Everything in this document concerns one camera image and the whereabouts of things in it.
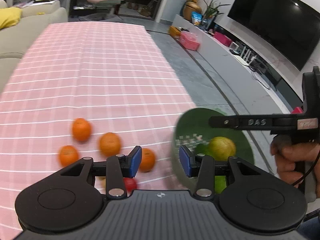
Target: hand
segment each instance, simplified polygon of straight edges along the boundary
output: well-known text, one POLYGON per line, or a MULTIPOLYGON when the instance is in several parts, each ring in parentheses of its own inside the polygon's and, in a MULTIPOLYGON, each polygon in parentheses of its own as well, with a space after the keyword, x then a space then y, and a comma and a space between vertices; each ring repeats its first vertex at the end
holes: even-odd
MULTIPOLYGON (((284 146, 282 150, 277 147, 277 144, 273 141, 271 143, 271 154, 275 156, 277 172, 280 179, 292 184, 302 177, 302 173, 294 171, 295 162, 308 161, 313 162, 320 150, 320 144, 318 143, 298 143, 291 146, 284 146)), ((317 197, 320 197, 320 161, 314 167, 314 174, 316 176, 317 197)))

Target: person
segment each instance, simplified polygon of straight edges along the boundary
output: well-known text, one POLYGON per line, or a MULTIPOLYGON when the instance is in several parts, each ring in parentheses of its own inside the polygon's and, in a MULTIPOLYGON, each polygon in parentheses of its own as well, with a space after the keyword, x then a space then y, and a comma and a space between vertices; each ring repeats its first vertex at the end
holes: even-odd
MULTIPOLYGON (((277 173, 280 179, 292 184, 298 180, 302 173, 294 171, 295 162, 308 161, 312 162, 316 159, 319 151, 320 144, 318 143, 299 143, 291 146, 284 146, 279 149, 275 141, 270 146, 271 154, 275 157, 277 165, 277 173)), ((314 175, 317 180, 316 194, 320 197, 320 160, 314 167, 314 175)), ((319 217, 312 218, 302 223, 298 232, 310 240, 320 239, 320 221, 319 217)))

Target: black cable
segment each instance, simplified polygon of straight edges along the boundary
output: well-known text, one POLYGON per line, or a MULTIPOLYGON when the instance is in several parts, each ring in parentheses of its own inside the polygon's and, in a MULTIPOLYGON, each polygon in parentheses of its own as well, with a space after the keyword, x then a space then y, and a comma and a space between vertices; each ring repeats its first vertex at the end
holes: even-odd
POLYGON ((256 81, 258 81, 262 86, 264 86, 266 89, 270 90, 270 89, 271 89, 270 85, 269 85, 269 87, 267 88, 259 79, 257 79, 257 78, 254 76, 253 72, 256 72, 256 71, 252 71, 252 70, 251 70, 251 75, 253 76, 253 78, 254 78, 256 81))
POLYGON ((313 170, 313 168, 316 166, 319 158, 320 158, 320 151, 319 151, 319 153, 318 153, 317 158, 315 159, 315 161, 314 161, 313 164, 311 165, 310 169, 309 169, 300 179, 298 179, 296 182, 292 183, 292 186, 297 185, 299 182, 303 181, 303 180, 306 178, 306 176, 308 176, 308 175, 310 174, 310 172, 311 172, 311 171, 313 170))

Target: tv stand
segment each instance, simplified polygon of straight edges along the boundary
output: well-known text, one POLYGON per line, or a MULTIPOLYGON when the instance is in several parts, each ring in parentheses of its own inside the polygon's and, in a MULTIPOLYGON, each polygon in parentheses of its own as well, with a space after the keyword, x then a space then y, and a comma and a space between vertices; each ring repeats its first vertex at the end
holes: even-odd
POLYGON ((258 82, 252 76, 250 68, 238 61, 227 46, 179 15, 176 15, 172 25, 186 28, 198 37, 198 53, 224 79, 249 114, 290 113, 281 98, 272 89, 268 90, 258 82))

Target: tangerine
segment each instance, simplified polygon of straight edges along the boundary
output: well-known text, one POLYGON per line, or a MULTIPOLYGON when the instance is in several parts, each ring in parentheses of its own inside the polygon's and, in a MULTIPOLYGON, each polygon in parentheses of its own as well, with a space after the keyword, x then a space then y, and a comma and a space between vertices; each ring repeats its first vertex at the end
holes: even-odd
POLYGON ((142 159, 139 170, 143 172, 151 171, 156 162, 155 153, 149 148, 142 148, 142 159))
POLYGON ((83 119, 77 118, 72 123, 72 136, 79 142, 84 142, 89 139, 91 135, 91 124, 83 119))
POLYGON ((112 132, 105 133, 99 140, 99 149, 107 157, 118 154, 121 149, 119 136, 112 132))
POLYGON ((79 159, 79 154, 76 148, 72 145, 63 146, 58 153, 58 158, 63 167, 76 162, 79 159))

